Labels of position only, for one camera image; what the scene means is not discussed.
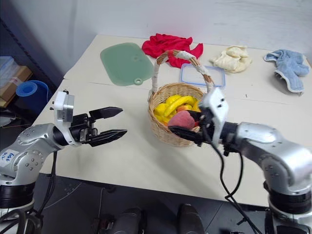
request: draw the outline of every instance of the white sticker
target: white sticker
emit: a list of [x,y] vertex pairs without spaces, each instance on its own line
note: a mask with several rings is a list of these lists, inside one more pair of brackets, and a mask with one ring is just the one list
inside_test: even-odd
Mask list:
[[23,81],[21,81],[19,78],[17,77],[12,77],[9,81],[10,83],[15,84],[16,86],[19,86],[20,84],[23,83]]
[[0,156],[0,167],[8,165],[19,152],[15,150],[6,150]]

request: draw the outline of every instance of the red fruit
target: red fruit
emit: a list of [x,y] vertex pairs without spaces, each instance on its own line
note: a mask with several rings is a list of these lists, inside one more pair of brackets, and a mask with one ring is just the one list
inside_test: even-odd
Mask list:
[[180,126],[187,129],[192,129],[195,126],[195,120],[188,111],[180,111],[174,115],[168,122],[168,126]]

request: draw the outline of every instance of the basket handle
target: basket handle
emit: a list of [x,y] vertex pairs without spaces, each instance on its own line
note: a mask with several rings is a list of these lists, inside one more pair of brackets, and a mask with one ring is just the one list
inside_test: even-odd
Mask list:
[[203,75],[206,86],[207,86],[207,93],[213,88],[214,82],[211,79],[207,68],[205,68],[203,65],[201,65],[197,61],[197,59],[194,55],[192,55],[186,51],[181,51],[181,50],[168,50],[156,58],[156,61],[154,64],[154,73],[152,76],[151,93],[155,93],[158,90],[157,80],[158,80],[159,66],[162,63],[165,63],[167,61],[168,57],[170,57],[170,56],[174,56],[174,57],[179,58],[179,59],[185,59],[185,60],[188,60],[189,62],[191,62],[191,64],[195,67],[195,69]]

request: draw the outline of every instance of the cardboard box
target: cardboard box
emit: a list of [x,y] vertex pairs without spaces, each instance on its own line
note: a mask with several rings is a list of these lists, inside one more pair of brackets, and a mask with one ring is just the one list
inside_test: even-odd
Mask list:
[[0,88],[0,97],[4,101],[10,101],[15,96],[15,90],[22,82],[27,81],[32,72],[26,66],[21,66],[11,80],[2,88]]

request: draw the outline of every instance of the blue towel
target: blue towel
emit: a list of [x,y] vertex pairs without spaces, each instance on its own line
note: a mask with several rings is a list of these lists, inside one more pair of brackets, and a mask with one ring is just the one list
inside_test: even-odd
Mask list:
[[309,73],[309,67],[302,64],[301,53],[290,50],[275,50],[264,57],[265,61],[275,61],[275,72],[280,74],[287,83],[287,88],[293,93],[304,91],[303,83],[298,76],[305,76]]

